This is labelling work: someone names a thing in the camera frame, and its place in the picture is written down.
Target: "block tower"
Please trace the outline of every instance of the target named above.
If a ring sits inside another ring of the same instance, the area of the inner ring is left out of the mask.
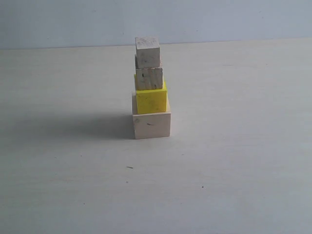
[[[155,37],[136,38],[136,93],[132,96],[135,138],[168,137],[171,111]]]

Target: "white wall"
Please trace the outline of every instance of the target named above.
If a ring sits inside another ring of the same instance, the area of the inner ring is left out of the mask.
[[[0,48],[312,37],[311,0],[0,0]]]

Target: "unpainted wooden block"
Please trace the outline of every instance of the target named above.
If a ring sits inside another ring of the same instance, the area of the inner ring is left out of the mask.
[[[156,37],[137,37],[136,56],[138,68],[160,66],[160,46]]]
[[[150,90],[163,88],[162,64],[155,68],[138,68],[136,62],[136,89]]]
[[[136,139],[170,136],[171,110],[167,100],[167,110],[162,113],[137,113],[136,96],[132,96],[132,116]]]
[[[166,82],[164,81],[162,89],[136,90],[136,106],[138,114],[165,112],[167,109]]]

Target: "yellow block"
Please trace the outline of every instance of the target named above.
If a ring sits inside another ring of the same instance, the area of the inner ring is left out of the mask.
[[[137,113],[151,114],[166,112],[167,110],[167,87],[164,81],[162,89],[136,90]]]

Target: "wooden tabletop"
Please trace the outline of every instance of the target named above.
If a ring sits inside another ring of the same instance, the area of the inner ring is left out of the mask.
[[[310,234],[312,39],[161,45],[145,140],[134,52],[0,51],[0,233]]]

